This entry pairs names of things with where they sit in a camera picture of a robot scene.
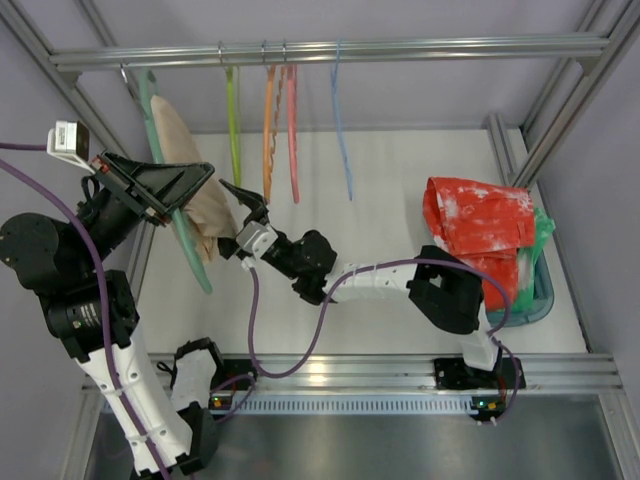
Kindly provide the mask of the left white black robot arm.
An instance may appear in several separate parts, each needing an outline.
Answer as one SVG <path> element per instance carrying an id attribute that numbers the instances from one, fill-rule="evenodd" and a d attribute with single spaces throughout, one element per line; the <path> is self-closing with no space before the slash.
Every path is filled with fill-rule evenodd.
<path id="1" fill-rule="evenodd" d="M 127 276 L 103 262 L 142 222 L 163 225 L 212 176 L 207 163 L 158 165 L 111 152 L 90 160 L 83 199 L 62 220 L 37 213 L 1 228 L 1 259 L 39 300 L 45 324 L 118 420 L 136 479 L 192 475 L 218 447 L 209 409 L 223 362 L 209 338 L 181 346 L 164 385 L 146 351 Z"/>

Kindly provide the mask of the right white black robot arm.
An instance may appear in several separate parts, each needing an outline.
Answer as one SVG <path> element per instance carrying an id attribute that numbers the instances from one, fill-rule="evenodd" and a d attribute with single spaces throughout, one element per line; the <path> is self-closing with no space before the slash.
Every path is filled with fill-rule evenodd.
<path id="1" fill-rule="evenodd" d="M 406 299 L 432 325 L 457 339 L 467 366 L 494 369 L 499 347 L 485 309 L 487 274 L 435 245 L 422 247 L 417 257 L 407 260 L 344 262 L 317 230 L 292 241 L 275 229 L 262 195 L 229 182 L 222 185 L 249 210 L 240 232 L 218 241 L 225 259 L 236 257 L 249 271 L 259 263 L 269 265 L 290 280 L 302 300 L 323 311 L 331 303 Z"/>

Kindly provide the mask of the beige trousers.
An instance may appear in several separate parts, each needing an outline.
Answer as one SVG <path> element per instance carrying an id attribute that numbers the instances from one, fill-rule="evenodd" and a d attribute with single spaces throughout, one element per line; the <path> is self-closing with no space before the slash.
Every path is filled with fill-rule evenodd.
<path id="1" fill-rule="evenodd" d="M 180 209 L 187 216 L 189 238 L 200 260 L 209 264 L 219 256 L 218 240 L 238 233 L 229 202 L 175 108 L 160 95 L 151 97 L 150 106 L 165 163 L 186 175 L 178 192 L 187 199 Z"/>

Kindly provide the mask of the teal green hanger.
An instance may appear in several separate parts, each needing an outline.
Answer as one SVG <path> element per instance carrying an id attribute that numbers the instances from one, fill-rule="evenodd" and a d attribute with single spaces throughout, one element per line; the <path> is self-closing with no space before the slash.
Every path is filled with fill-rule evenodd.
<path id="1" fill-rule="evenodd" d="M 165 163 L 164 155 L 161 149 L 158 130 L 154 121 L 151 108 L 152 96 L 157 92 L 156 77 L 149 68 L 143 68 L 139 74 L 139 96 L 140 106 L 143 113 L 147 139 L 151 149 L 152 158 L 155 164 L 163 165 Z M 178 241 L 186 260 L 198 281 L 200 287 L 205 294 L 212 293 L 212 285 L 205 272 L 204 264 L 198 255 L 187 221 L 180 209 L 175 210 L 171 214 L 172 224 L 178 236 Z"/>

